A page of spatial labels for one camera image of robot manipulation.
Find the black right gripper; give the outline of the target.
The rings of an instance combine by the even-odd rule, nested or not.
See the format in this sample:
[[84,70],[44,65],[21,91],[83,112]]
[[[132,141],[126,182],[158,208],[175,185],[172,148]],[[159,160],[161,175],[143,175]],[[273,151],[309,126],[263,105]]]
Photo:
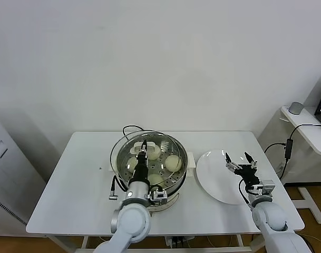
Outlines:
[[238,176],[241,176],[247,187],[252,187],[254,185],[260,184],[259,178],[255,175],[257,171],[257,161],[253,157],[245,152],[245,157],[248,164],[236,164],[232,162],[228,153],[225,153],[226,158],[226,168]]

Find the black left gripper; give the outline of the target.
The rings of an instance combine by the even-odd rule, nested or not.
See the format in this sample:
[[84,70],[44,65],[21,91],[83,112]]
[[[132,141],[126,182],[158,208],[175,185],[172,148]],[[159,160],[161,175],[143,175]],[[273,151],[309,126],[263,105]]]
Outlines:
[[137,156],[137,165],[134,168],[134,173],[132,176],[132,182],[140,181],[146,184],[150,184],[148,180],[148,148],[145,148],[145,141],[142,142],[140,153]]

